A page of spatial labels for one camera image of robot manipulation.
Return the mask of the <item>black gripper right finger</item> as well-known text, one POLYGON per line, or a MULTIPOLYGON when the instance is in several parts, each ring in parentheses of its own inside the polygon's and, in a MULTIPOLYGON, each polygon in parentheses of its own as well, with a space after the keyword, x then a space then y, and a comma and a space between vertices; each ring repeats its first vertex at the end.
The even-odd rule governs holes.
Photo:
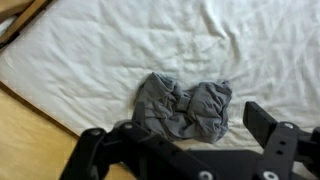
POLYGON ((305 180, 293 172, 300 162, 320 178, 320 127, 301 130, 288 121, 276 121, 256 102, 245 103, 243 124, 263 148, 253 180, 305 180))

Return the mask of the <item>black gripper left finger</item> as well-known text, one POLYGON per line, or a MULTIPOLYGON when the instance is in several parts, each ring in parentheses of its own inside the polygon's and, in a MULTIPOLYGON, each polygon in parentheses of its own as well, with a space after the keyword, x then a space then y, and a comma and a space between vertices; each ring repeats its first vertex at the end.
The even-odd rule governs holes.
POLYGON ((220 180, 214 169, 160 135, 144 129, 145 105, 111 131, 85 130, 59 180, 103 180, 110 166, 124 164, 138 180, 220 180))

